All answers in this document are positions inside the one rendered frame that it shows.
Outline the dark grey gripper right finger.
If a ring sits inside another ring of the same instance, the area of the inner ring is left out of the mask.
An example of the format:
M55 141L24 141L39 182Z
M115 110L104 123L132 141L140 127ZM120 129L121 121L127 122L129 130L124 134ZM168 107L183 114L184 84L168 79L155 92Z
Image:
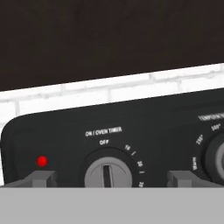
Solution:
M168 187L221 187L221 185L198 178L190 171L168 171L167 180Z

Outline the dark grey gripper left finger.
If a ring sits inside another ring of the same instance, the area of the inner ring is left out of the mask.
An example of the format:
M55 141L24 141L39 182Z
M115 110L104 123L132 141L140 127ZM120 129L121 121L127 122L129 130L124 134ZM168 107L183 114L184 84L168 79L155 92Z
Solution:
M5 184L3 187L56 187L56 178L56 171L34 171L26 178Z

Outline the black toaster oven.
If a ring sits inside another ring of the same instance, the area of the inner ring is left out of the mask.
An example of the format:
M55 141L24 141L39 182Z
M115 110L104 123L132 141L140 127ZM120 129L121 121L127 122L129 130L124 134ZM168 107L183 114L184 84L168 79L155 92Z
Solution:
M205 155L219 134L224 89L21 115L1 134L3 181L56 171L57 186L85 187L87 168L113 157L129 167L132 187L167 187L168 171L213 182Z

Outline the grey timer knob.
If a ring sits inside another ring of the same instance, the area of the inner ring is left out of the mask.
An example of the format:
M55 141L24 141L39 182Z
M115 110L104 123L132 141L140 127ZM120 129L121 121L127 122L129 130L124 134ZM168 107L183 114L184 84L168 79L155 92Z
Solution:
M102 157L87 168L84 184L85 187L132 187L132 174L121 159Z

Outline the grey temperature knob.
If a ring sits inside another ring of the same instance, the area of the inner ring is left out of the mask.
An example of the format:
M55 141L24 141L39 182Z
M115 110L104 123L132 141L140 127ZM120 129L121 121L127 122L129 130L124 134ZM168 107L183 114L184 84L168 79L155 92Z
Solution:
M224 134L216 136L208 145L205 166L209 178L217 184L224 185Z

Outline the dark brown wall cupboard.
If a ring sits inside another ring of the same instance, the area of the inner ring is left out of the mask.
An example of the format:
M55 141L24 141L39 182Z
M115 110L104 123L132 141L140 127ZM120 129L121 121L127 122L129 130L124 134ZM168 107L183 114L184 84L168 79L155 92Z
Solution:
M224 62L224 0L0 0L0 91Z

